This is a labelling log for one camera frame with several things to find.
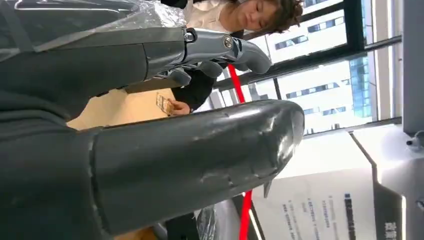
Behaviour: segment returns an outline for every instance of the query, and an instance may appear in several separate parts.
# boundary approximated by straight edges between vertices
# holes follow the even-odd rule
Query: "robotic hand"
[[[2,37],[19,49],[0,61],[3,238],[109,239],[268,183],[291,159],[304,113],[289,101],[67,127],[91,97],[158,73],[198,68],[216,75],[219,63],[264,73],[271,65],[249,42],[181,27],[99,31],[34,50],[33,43],[76,26],[89,30],[116,13],[133,16],[133,7],[116,0],[0,0]],[[0,49],[8,42],[0,41]]]

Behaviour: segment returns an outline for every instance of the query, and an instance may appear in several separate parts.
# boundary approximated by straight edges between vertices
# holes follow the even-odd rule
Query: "curly hair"
[[[258,34],[282,33],[291,26],[300,26],[300,16],[303,14],[303,0],[267,0],[278,2],[279,8],[274,13],[271,22]]]

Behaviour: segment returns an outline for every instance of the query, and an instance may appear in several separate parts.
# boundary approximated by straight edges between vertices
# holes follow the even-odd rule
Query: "plastic wrap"
[[[0,61],[94,33],[186,25],[183,9],[148,0],[0,0]]]
[[[240,217],[232,200],[224,200],[200,210],[197,216],[200,240],[234,240],[239,238]]]
[[[197,217],[197,231],[200,240],[219,240],[216,215],[214,205],[205,207],[200,211]]]

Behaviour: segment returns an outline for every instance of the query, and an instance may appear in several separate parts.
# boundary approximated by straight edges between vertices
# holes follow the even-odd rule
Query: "black jacket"
[[[201,2],[203,0],[194,0],[194,3]],[[162,4],[166,4],[171,7],[177,7],[183,9],[187,5],[187,0],[161,0]],[[237,31],[231,34],[235,38],[242,39],[244,31]],[[184,102],[190,106],[192,110],[198,109],[208,98],[212,92],[212,87],[217,81],[216,78],[208,77],[203,72],[189,71],[186,70],[191,76],[191,82],[184,88],[176,87],[172,88],[172,93],[177,101]]]

